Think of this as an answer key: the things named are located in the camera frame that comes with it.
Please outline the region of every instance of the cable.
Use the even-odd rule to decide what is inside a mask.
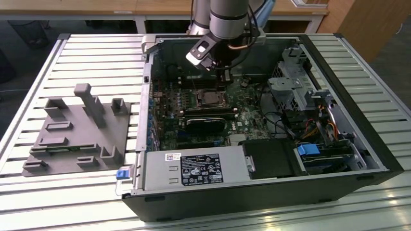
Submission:
[[[189,14],[189,25],[192,26],[192,8],[193,8],[193,0],[190,0],[190,14]]]
[[[241,62],[244,62],[244,60],[246,59],[246,56],[248,56],[248,54],[249,54],[249,51],[250,51],[250,49],[246,49],[246,52],[245,52],[244,56],[242,56],[240,59],[237,59],[237,61],[236,61],[234,63],[232,63],[229,66],[225,66],[225,67],[213,67],[213,70],[222,71],[222,70],[228,70],[228,69],[236,67],[236,66],[237,66]]]
[[[260,9],[262,8],[262,6],[265,5],[266,0],[264,0],[262,4],[257,7],[256,11],[253,13],[257,13],[260,11]]]
[[[254,13],[252,12],[252,9],[250,9],[250,6],[248,5],[248,9],[249,9],[249,13],[246,14],[248,15],[248,25],[249,25],[249,36],[252,37],[252,24],[250,24],[250,18],[254,22],[254,26],[256,26],[256,29],[257,29],[257,19],[256,19],[256,15]],[[246,44],[246,45],[242,45],[242,46],[232,46],[232,45],[228,45],[228,48],[232,49],[232,50],[244,50],[246,48],[249,48],[256,40],[257,40],[257,37],[258,37],[258,33],[256,33],[256,35],[253,36],[253,39],[250,40],[250,42]]]

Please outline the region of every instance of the floor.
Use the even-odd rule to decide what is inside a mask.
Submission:
[[[120,29],[118,24],[114,22],[104,23],[97,29],[85,26],[84,21],[50,21],[49,25],[50,29],[45,31],[50,40],[49,45],[38,50],[30,50],[6,21],[0,21],[0,50],[2,50],[17,71],[17,77],[9,82],[0,84],[0,138],[13,119],[58,34],[124,33],[124,29]],[[376,73],[408,107],[411,107],[409,44],[411,16],[404,22],[400,32],[392,37],[377,58],[370,63]]]

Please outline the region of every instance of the metal bracket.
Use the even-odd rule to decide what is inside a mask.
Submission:
[[[153,46],[156,45],[156,35],[146,34],[142,36],[141,39],[141,50],[142,54],[148,54],[153,49]]]

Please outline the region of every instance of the workbench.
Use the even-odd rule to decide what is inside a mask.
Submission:
[[[81,104],[77,83],[102,103],[132,103],[124,164],[136,160],[142,35],[70,35],[57,40],[0,142],[0,230],[376,230],[411,223],[411,111],[344,38],[309,35],[405,172],[334,202],[144,223],[116,195],[116,171],[25,178],[22,163],[46,116],[48,97]],[[326,88],[318,74],[313,75]]]
[[[146,33],[146,20],[189,20],[190,0],[0,0],[0,20],[134,20]],[[297,8],[290,0],[276,0],[269,20],[308,21],[314,33],[324,8]]]

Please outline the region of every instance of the green circuit board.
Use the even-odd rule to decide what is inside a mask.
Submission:
[[[194,110],[198,108],[196,91],[198,90],[181,90],[173,89],[164,94],[164,101],[173,106],[161,106],[158,109],[164,109],[160,112],[160,150],[176,150],[190,147],[221,147],[230,146],[229,136],[234,134],[244,134],[248,140],[265,139],[269,137],[266,125],[264,124],[262,117],[258,113],[257,96],[258,88],[257,84],[244,84],[245,79],[236,78],[234,82],[225,88],[224,91],[224,107],[236,108],[237,115],[234,119],[225,121],[225,126],[221,132],[217,134],[201,134],[190,135],[186,133],[181,124],[184,119],[178,116],[178,106],[185,109]],[[177,97],[184,97],[182,103],[178,104],[174,101]]]

